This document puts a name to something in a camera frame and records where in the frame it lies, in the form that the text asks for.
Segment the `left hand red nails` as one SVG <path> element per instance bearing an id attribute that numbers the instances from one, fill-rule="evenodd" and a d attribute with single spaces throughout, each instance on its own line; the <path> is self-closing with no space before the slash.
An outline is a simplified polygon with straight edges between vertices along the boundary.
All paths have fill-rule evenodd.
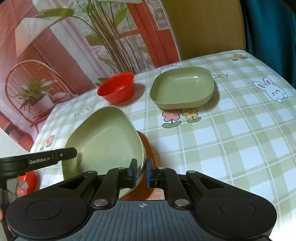
<path id="1" fill-rule="evenodd" d="M 1 181 L 1 221 L 4 219 L 4 210 L 18 197 L 32 193 L 37 183 L 34 171 L 25 175 Z"/>

